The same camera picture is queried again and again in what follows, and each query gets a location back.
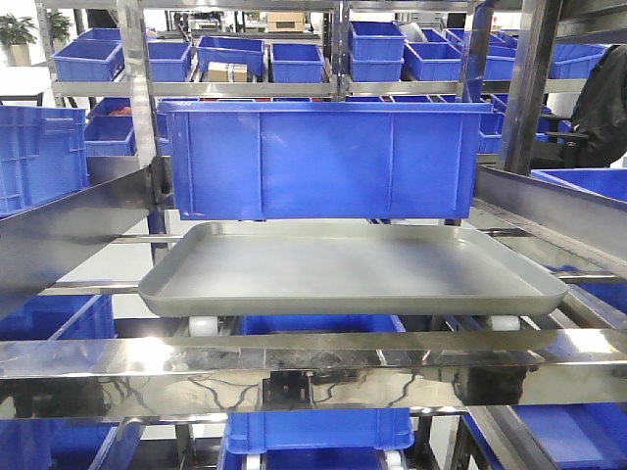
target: metal rail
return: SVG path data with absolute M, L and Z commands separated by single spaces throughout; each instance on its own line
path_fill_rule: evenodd
M 2 419 L 627 400 L 617 330 L 14 342 L 0 364 Z

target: metal post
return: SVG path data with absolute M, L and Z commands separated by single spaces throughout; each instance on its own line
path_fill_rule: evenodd
M 562 0 L 524 0 L 497 167 L 529 174 Z
M 494 3 L 495 0 L 485 2 L 475 0 L 468 5 L 468 16 L 472 18 L 472 31 L 463 41 L 457 93 L 458 100 L 465 103 L 476 103 L 481 100 Z
M 139 166 L 150 164 L 157 155 L 155 103 L 146 46 L 144 11 L 139 0 L 118 0 L 118 17 L 124 51 L 124 69 L 130 83 L 130 104 L 137 140 Z
M 343 0 L 333 8 L 331 22 L 331 73 L 335 82 L 333 101 L 344 101 L 348 92 L 348 40 L 350 27 L 350 4 Z
M 35 8 L 37 10 L 37 22 L 39 24 L 39 34 L 41 35 L 41 42 L 43 43 L 43 52 L 46 57 L 46 67 L 50 71 L 50 75 L 53 79 L 56 79 L 57 68 L 55 62 L 52 60 L 54 54 L 53 37 L 50 29 L 50 19 L 48 18 L 48 10 L 43 6 L 43 3 L 36 2 Z M 66 103 L 61 95 L 55 93 L 55 106 L 57 108 L 64 108 Z

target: potted plant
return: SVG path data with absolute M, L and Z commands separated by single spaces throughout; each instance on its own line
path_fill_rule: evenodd
M 30 66 L 28 44 L 36 42 L 31 31 L 36 29 L 31 17 L 0 15 L 0 43 L 6 48 L 9 65 Z
M 50 31 L 55 51 L 60 51 L 68 44 L 72 21 L 61 12 L 49 13 L 48 19 L 50 20 Z

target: blue plastic bin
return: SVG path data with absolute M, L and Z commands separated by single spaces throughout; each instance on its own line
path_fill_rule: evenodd
M 515 49 L 505 46 L 489 46 L 485 78 L 487 80 L 510 80 L 513 77 L 515 58 Z
M 399 81 L 404 60 L 360 61 L 351 55 L 351 78 L 353 81 Z
M 358 61 L 400 61 L 405 39 L 394 23 L 351 22 L 349 47 Z
M 217 470 L 242 470 L 243 456 L 220 450 Z M 381 470 L 376 449 L 368 447 L 271 450 L 266 470 Z
M 112 81 L 124 68 L 124 54 L 117 41 L 75 41 L 52 58 L 62 81 Z
M 454 46 L 461 46 L 469 33 L 470 31 L 466 31 L 462 27 L 449 27 L 444 30 L 445 37 Z M 501 47 L 506 46 L 506 42 L 496 34 L 490 34 L 490 44 Z
M 503 113 L 490 113 L 481 117 L 479 126 L 479 153 L 496 154 L 501 146 L 501 133 L 503 129 Z
M 121 41 L 120 30 L 116 27 L 92 27 L 80 34 L 74 41 Z
M 109 296 L 35 297 L 0 320 L 0 341 L 113 338 Z
M 135 155 L 131 116 L 96 116 L 85 128 L 87 157 Z
M 627 168 L 534 169 L 531 175 L 578 191 L 627 202 Z
M 588 78 L 605 50 L 590 44 L 556 44 L 549 78 Z
M 98 470 L 108 455 L 106 468 L 128 468 L 141 438 L 141 427 L 127 430 L 122 441 L 114 442 L 118 427 L 108 424 L 66 425 L 55 435 L 52 441 L 52 457 L 59 470 Z M 115 444 L 114 455 L 108 452 Z
M 202 36 L 196 50 L 201 71 L 207 71 L 209 62 L 222 62 L 246 64 L 253 75 L 264 74 L 265 43 L 260 39 Z
M 148 57 L 154 81 L 187 81 L 192 45 L 187 42 L 150 42 Z
M 120 110 L 125 107 L 130 107 L 130 98 L 103 98 L 98 102 L 94 109 L 89 112 L 87 118 L 92 119 L 96 116 L 108 116 L 113 111 Z
M 405 64 L 418 80 L 457 80 L 461 54 L 448 43 L 413 42 L 405 45 Z
M 517 37 L 514 37 L 511 34 L 507 34 L 505 31 L 497 32 L 497 36 L 504 42 L 505 46 L 512 47 L 514 49 L 518 47 Z
M 0 216 L 89 186 L 85 111 L 0 106 Z
M 48 470 L 51 439 L 47 421 L 0 421 L 0 468 Z
M 424 37 L 427 38 L 428 42 L 449 42 L 447 38 L 444 37 L 444 35 L 436 29 L 433 29 L 431 27 L 422 27 L 420 30 L 424 34 Z
M 404 332 L 395 315 L 277 315 L 240 320 L 243 335 L 285 331 Z M 225 447 L 232 453 L 290 448 L 406 448 L 413 442 L 408 408 L 271 411 L 228 418 Z
M 186 219 L 466 217 L 479 118 L 490 112 L 487 103 L 162 106 Z M 416 140 L 420 129 L 429 131 Z
M 627 414 L 618 405 L 517 406 L 516 412 L 559 468 L 627 468 Z
M 433 103 L 433 100 L 426 95 L 395 95 L 392 96 L 394 103 Z
M 270 59 L 277 83 L 322 81 L 324 59 L 314 44 L 272 44 Z
M 347 96 L 348 103 L 384 103 L 382 96 Z

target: white wheel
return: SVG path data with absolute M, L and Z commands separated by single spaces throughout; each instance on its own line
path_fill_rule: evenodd
M 216 316 L 192 316 L 189 318 L 189 336 L 217 336 Z

